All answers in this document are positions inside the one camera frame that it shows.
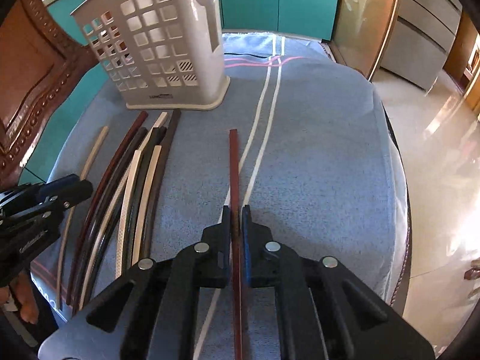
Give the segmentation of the person's left hand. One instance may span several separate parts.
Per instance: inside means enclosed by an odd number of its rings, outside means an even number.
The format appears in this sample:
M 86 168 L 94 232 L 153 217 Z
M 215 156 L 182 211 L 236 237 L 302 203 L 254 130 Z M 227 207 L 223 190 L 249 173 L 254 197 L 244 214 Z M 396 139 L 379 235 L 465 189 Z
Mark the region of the person's left hand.
M 30 277 L 26 271 L 20 272 L 7 287 L 1 287 L 1 305 L 7 303 L 14 294 L 20 304 L 19 313 L 24 322 L 37 324 L 39 310 L 33 296 Z

